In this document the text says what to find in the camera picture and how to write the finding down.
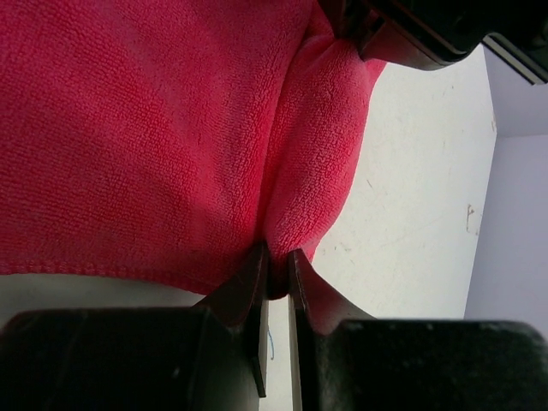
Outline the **red towel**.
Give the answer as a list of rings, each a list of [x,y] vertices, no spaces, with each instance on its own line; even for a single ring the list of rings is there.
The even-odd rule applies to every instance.
[[[384,69],[314,1],[4,1],[1,272],[206,295],[312,257]]]

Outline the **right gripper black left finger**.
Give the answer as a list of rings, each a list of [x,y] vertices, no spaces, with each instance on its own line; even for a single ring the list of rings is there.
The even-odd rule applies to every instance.
[[[4,410],[255,410],[266,395],[266,278],[254,247],[192,307],[41,310],[1,331]]]

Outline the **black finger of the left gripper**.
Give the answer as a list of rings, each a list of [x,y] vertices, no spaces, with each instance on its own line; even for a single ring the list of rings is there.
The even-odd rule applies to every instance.
[[[362,60],[433,71],[484,45],[515,71],[547,69],[545,1],[322,1]]]

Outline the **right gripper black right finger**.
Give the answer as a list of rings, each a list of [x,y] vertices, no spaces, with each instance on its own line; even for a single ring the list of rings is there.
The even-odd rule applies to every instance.
[[[547,343],[512,321],[376,319],[289,259],[296,410],[544,410]]]

